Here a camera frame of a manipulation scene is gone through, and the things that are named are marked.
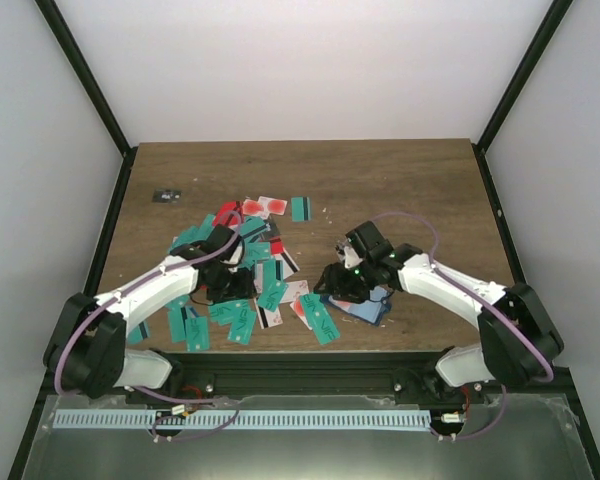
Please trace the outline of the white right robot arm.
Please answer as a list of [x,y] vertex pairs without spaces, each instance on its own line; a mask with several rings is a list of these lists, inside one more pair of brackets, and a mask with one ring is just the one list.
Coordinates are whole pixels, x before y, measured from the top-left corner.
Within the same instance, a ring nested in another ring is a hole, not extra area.
[[394,246],[372,221],[348,232],[336,252],[314,286],[321,297],[363,304],[375,288],[387,287],[429,300],[478,332],[478,343],[446,350],[425,376],[431,400],[448,402],[470,383],[524,387],[554,380],[564,342],[530,285],[480,280],[437,262],[433,251]]

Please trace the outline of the blue card holder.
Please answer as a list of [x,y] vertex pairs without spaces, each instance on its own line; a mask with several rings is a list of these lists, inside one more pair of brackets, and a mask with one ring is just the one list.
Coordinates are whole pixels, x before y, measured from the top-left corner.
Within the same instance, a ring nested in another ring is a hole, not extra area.
[[391,311],[392,292],[381,286],[370,292],[370,299],[363,303],[336,300],[333,296],[322,296],[321,301],[336,310],[372,326],[379,326],[384,315]]

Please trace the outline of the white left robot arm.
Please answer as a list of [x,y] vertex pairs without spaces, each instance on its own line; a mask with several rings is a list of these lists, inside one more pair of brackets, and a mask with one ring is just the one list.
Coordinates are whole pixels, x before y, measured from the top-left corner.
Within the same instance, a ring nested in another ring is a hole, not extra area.
[[164,404],[184,392],[183,367],[158,350],[134,350],[134,329],[168,303],[200,287],[214,296],[247,299],[248,270],[237,229],[216,225],[208,237],[173,248],[157,266],[127,284],[95,297],[76,293],[66,300],[43,356],[60,395],[97,399],[130,387]]

